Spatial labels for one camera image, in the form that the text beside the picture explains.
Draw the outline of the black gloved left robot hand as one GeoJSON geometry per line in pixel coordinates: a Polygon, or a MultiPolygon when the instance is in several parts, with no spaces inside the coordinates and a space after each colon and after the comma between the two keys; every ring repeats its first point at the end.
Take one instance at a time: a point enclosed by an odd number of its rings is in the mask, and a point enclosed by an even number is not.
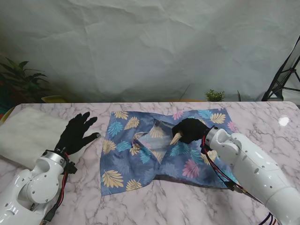
{"type": "Polygon", "coordinates": [[[80,113],[68,122],[54,148],[55,152],[72,155],[100,137],[98,132],[84,137],[88,129],[97,121],[97,117],[89,119],[89,116],[90,112],[80,113]]]}

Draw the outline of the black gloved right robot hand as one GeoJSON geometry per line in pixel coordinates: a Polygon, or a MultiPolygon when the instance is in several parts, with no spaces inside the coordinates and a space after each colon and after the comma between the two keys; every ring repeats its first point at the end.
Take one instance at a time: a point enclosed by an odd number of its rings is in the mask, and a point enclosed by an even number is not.
{"type": "Polygon", "coordinates": [[[200,120],[187,118],[172,128],[172,135],[175,137],[175,135],[179,133],[181,135],[179,141],[190,144],[193,141],[202,139],[209,131],[210,128],[200,120]]]}

